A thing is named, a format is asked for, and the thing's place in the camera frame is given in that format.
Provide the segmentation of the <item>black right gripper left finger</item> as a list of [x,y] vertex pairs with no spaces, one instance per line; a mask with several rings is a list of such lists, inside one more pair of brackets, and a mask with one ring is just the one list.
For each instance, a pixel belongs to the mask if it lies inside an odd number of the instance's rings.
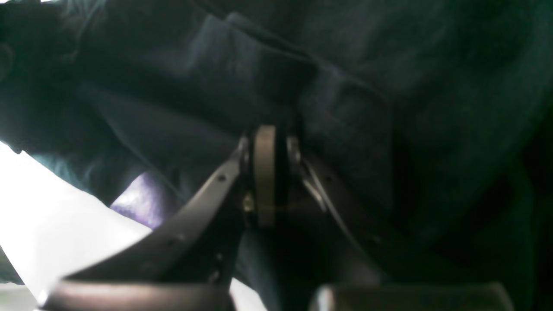
[[232,311],[244,230],[275,225],[277,131],[240,139],[175,216],[126,250],[59,281],[41,311]]

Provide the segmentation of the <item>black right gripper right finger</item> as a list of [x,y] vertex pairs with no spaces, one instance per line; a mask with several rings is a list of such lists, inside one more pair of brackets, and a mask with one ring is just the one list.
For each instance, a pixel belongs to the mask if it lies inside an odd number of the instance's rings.
[[499,282],[476,276],[415,244],[348,189],[296,136],[286,138],[288,165],[337,238],[332,251],[342,281],[316,291],[312,311],[512,311]]

